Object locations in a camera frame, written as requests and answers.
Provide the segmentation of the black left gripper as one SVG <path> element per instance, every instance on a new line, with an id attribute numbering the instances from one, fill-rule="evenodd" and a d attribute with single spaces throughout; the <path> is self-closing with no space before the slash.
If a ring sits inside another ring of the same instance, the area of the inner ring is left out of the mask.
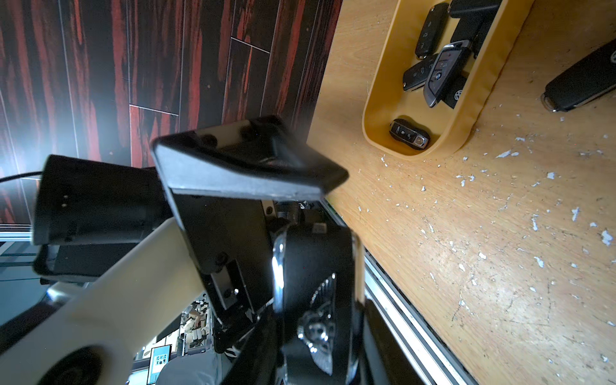
<path id="1" fill-rule="evenodd" d="M 349 173 L 275 115 L 158 137 L 151 153 L 222 353 L 252 331 L 273 298 L 274 238 L 289 223 L 277 201 L 317 201 Z"/>

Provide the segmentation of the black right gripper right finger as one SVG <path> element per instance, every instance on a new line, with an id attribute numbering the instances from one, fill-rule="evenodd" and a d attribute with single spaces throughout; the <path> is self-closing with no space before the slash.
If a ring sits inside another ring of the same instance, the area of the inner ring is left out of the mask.
<path id="1" fill-rule="evenodd" d="M 361 384 L 424 384 L 403 353 L 375 303 L 364 306 L 363 352 L 360 354 Z"/>

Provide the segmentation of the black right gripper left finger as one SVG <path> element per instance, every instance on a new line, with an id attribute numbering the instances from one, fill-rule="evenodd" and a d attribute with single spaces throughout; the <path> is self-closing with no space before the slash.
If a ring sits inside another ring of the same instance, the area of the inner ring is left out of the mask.
<path id="1" fill-rule="evenodd" d="M 268 307 L 221 384 L 275 384 L 278 337 L 277 318 Z"/>

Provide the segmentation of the yellow storage tray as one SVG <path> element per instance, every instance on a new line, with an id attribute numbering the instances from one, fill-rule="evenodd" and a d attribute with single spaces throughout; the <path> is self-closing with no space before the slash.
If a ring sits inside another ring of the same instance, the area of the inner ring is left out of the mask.
<path id="1" fill-rule="evenodd" d="M 467 141 L 531 1 L 400 1 L 363 116 L 364 137 L 404 160 Z"/>

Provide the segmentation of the glossy black car key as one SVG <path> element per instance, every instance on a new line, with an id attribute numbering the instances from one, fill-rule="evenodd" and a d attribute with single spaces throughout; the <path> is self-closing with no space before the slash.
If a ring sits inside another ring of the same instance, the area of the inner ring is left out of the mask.
<path id="1" fill-rule="evenodd" d="M 417 128 L 404 119 L 393 120 L 389 133 L 396 141 L 418 151 L 425 150 L 431 141 L 430 135 L 425 130 Z"/>

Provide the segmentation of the black car key with ring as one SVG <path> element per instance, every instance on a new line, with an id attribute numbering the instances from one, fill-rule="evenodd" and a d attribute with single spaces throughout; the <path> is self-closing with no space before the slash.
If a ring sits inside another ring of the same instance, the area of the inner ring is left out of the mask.
<path id="1" fill-rule="evenodd" d="M 469 40 L 443 46 L 423 87 L 423 96 L 428 107 L 435 107 L 460 75 L 472 53 Z"/>

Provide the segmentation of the black flip car key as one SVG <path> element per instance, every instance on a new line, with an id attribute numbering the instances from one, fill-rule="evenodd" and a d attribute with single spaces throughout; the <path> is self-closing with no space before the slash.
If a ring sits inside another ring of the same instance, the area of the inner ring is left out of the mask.
<path id="1" fill-rule="evenodd" d="M 601 46 L 545 86 L 543 106 L 569 112 L 615 89 L 615 40 Z"/>

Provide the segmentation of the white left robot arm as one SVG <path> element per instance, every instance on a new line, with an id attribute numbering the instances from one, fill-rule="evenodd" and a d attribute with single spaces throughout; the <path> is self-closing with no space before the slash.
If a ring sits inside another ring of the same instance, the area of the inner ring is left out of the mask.
<path id="1" fill-rule="evenodd" d="M 223 352 L 254 326 L 272 295 L 274 234 L 284 201 L 317 201 L 349 177 L 298 141 L 275 115 L 162 136 L 154 164 L 133 168 L 51 155 L 32 230 L 45 278 L 88 282 L 104 263 L 174 218 L 216 316 Z"/>

